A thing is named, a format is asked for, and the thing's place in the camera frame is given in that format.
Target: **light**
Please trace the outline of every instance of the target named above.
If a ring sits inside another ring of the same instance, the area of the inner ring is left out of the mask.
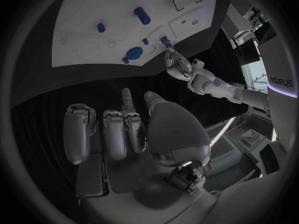
[[[281,94],[283,94],[283,95],[286,95],[286,96],[290,96],[290,97],[297,98],[297,95],[293,95],[293,94],[290,94],[290,93],[287,93],[287,92],[284,92],[284,91],[278,90],[278,89],[276,89],[276,88],[272,87],[272,86],[271,86],[269,83],[268,83],[268,87],[269,87],[271,90],[273,90],[273,91],[276,91],[276,92],[278,92],[278,93],[281,93]]]
[[[216,135],[216,137],[211,141],[210,146],[212,147],[214,143],[220,139],[220,137],[224,134],[224,132],[227,130],[227,128],[231,125],[231,123],[234,121],[235,117],[231,118],[227,124],[223,127],[223,129]]]
[[[275,129],[273,128],[273,132],[272,132],[272,142],[276,140],[276,132]]]
[[[186,167],[187,165],[189,165],[189,164],[191,164],[191,163],[192,163],[192,161],[190,161],[190,162],[186,162],[186,163],[183,164],[183,167]]]

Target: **cable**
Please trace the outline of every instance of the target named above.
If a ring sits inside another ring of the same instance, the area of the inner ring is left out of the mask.
[[[228,84],[236,84],[236,85],[240,85],[240,86],[246,86],[246,85],[243,85],[243,84],[239,84],[239,83],[234,83],[234,82],[228,82]],[[251,88],[251,89],[254,89],[254,90],[257,90],[257,91],[266,91],[268,89],[262,89],[262,90],[259,90],[259,89],[256,89],[254,87],[251,87],[251,86],[246,86],[248,88]]]

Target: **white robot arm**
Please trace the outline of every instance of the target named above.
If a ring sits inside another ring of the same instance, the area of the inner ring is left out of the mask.
[[[165,64],[169,75],[188,82],[187,87],[199,95],[210,94],[216,98],[227,98],[233,103],[245,103],[260,108],[270,115],[267,94],[226,83],[204,69],[204,63],[198,59],[190,64],[183,55],[170,47],[165,52]]]

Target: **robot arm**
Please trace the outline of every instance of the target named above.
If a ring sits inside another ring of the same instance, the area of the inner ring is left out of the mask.
[[[259,91],[244,90],[241,85],[230,85],[213,73],[204,69],[204,63],[195,59],[190,68],[190,62],[173,48],[167,48],[165,53],[166,71],[172,77],[187,81],[187,87],[193,92],[210,94],[216,98],[227,98],[230,102],[245,103],[260,108],[269,114],[268,95]]]

